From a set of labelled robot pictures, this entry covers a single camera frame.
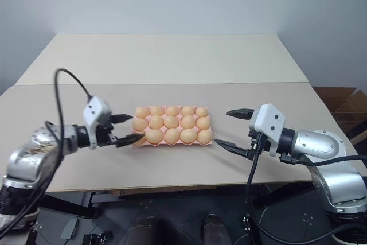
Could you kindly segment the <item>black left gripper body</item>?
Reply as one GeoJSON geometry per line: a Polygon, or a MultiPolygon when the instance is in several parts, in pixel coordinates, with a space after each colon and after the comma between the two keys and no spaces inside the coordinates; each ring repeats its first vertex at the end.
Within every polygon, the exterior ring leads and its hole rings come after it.
{"type": "Polygon", "coordinates": [[[98,146],[108,146],[115,145],[117,143],[117,138],[113,134],[115,123],[115,117],[110,116],[108,119],[104,119],[98,122],[96,127],[96,138],[98,146]]]}

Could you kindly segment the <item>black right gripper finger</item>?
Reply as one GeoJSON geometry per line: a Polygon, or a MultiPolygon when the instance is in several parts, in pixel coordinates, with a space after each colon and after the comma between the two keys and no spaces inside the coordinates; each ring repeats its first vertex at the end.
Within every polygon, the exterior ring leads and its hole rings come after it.
{"type": "Polygon", "coordinates": [[[232,116],[238,119],[251,119],[253,113],[254,113],[254,109],[241,108],[241,109],[227,111],[226,115],[232,116]]]}
{"type": "Polygon", "coordinates": [[[227,150],[228,152],[231,152],[233,154],[242,156],[247,158],[248,157],[248,150],[243,149],[241,147],[238,147],[235,143],[228,142],[225,140],[215,139],[215,143],[217,143],[219,146],[221,146],[223,149],[227,150]]]}

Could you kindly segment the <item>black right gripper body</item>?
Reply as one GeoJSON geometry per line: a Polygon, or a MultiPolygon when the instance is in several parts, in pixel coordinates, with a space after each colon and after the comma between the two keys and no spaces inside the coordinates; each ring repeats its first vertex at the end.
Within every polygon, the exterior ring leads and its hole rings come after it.
{"type": "Polygon", "coordinates": [[[269,152],[271,143],[265,134],[250,130],[248,136],[251,138],[251,148],[247,151],[248,157],[260,155],[263,151],[269,152]]]}

